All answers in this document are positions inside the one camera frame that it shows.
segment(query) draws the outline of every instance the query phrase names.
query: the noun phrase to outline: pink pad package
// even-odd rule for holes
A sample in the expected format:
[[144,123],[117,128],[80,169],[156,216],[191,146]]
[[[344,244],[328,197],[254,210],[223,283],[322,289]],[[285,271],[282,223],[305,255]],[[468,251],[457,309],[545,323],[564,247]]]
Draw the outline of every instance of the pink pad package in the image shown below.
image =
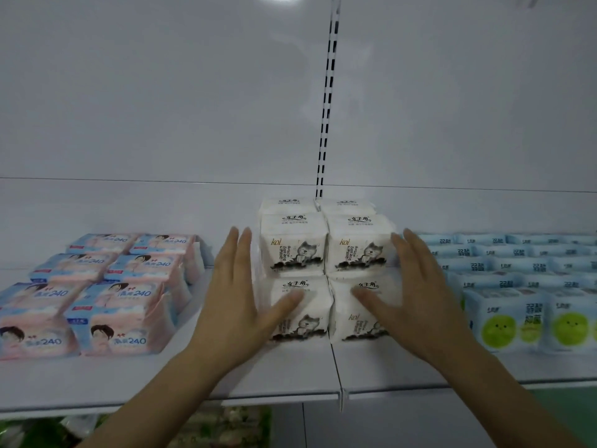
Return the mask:
[[158,354],[175,332],[164,282],[101,282],[64,312],[84,355]]
[[128,253],[138,234],[85,234],[72,242],[65,253]]
[[108,266],[116,259],[116,253],[60,253],[53,255],[29,273],[29,279],[37,283],[50,281],[101,281]]
[[87,285],[17,283],[0,293],[0,359],[78,355],[63,312]]
[[183,311],[191,295],[184,281],[183,256],[179,254],[124,254],[110,265],[104,279],[111,282],[162,282],[172,295],[176,313]]
[[204,271],[199,243],[195,235],[143,234],[135,241],[130,252],[131,254],[183,255],[184,278],[189,284],[195,284]]

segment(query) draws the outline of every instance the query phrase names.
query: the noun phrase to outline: hand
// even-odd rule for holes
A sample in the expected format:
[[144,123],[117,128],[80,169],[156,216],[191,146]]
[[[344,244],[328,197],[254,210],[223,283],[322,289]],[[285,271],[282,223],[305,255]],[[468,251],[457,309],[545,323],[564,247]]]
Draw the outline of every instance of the hand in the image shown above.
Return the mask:
[[214,272],[195,332],[185,349],[219,380],[257,354],[259,349],[303,299],[304,292],[288,293],[276,305],[258,314],[251,284],[251,230],[238,240],[231,228],[215,258]]
[[442,372],[455,349],[478,344],[427,245],[409,229],[404,239],[392,234],[392,243],[402,268],[402,306],[390,306],[368,289],[352,293],[402,347]]

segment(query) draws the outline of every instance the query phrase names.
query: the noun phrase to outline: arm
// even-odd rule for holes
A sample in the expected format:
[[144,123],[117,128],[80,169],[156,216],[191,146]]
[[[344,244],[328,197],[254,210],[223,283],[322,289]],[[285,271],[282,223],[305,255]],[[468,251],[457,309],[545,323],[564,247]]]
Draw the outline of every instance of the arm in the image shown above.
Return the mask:
[[255,355],[300,303],[289,293],[258,314],[251,284],[251,231],[232,228],[215,259],[205,304],[189,345],[122,406],[81,448],[166,446],[230,370]]
[[427,245],[410,230],[404,239],[392,235],[392,241],[402,266],[402,306],[353,289],[363,306],[398,343],[445,377],[497,447],[583,447],[477,343]]

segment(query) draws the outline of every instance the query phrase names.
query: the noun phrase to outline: stacked packages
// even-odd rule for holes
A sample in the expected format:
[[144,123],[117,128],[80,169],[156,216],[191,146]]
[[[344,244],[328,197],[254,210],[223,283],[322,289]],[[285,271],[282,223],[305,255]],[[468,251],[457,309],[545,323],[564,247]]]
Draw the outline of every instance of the stacked packages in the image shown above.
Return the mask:
[[202,271],[194,235],[87,234],[0,292],[0,359],[158,353]]
[[420,236],[489,351],[597,350],[597,236]]
[[330,332],[332,342],[386,333],[350,289],[362,286],[397,305],[395,227],[363,200],[267,199],[261,217],[260,305],[302,289],[305,298],[273,334],[305,339]]

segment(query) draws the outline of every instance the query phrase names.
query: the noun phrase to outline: forearm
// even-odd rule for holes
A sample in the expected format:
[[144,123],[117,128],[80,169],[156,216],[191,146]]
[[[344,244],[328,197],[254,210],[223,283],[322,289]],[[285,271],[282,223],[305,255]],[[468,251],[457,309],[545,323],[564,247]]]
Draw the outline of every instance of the forearm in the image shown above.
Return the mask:
[[165,447],[220,379],[206,369],[186,352],[178,354],[79,446]]
[[458,349],[438,369],[497,447],[584,446],[477,343]]

